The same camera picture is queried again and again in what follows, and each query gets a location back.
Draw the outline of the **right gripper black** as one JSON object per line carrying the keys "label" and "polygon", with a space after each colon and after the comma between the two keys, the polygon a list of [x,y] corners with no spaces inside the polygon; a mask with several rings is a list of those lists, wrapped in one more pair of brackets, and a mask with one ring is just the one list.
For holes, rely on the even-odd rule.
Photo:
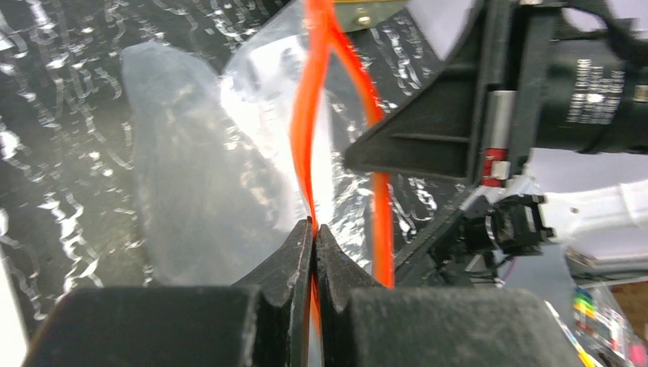
{"label": "right gripper black", "polygon": [[480,1],[480,49],[464,49],[430,85],[366,131],[344,153],[354,171],[435,180],[484,179],[494,146],[495,94],[511,92],[503,131],[509,175],[535,145],[561,1]]}

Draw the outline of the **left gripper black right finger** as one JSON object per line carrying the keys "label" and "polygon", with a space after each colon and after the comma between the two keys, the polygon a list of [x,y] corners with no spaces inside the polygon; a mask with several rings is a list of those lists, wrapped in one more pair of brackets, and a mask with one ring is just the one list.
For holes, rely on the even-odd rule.
{"label": "left gripper black right finger", "polygon": [[525,290],[387,288],[328,226],[315,241],[326,366],[580,366],[546,302]]}

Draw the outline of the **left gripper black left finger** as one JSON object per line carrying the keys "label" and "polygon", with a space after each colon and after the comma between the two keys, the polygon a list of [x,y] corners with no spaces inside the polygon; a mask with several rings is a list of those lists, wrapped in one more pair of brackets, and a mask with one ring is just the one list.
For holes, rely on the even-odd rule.
{"label": "left gripper black left finger", "polygon": [[305,366],[313,224],[229,286],[81,288],[35,334],[26,366]]}

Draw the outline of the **clear zip bag orange zipper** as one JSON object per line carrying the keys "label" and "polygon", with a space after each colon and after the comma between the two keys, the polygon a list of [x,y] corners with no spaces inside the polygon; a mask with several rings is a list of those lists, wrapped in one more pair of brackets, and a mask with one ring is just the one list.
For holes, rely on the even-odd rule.
{"label": "clear zip bag orange zipper", "polygon": [[232,284],[311,217],[364,270],[437,204],[343,151],[395,105],[372,85],[344,1],[291,1],[221,71],[160,41],[123,50],[138,218],[165,284]]}

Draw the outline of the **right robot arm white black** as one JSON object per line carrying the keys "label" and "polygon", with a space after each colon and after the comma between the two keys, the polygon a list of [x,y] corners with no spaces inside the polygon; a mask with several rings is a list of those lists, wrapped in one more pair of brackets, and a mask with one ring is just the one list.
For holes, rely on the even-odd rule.
{"label": "right robot arm white black", "polygon": [[343,156],[354,171],[464,184],[396,258],[399,285],[492,279],[557,236],[546,198],[513,191],[534,148],[647,152],[647,42],[606,1],[416,1],[449,42],[431,79]]}

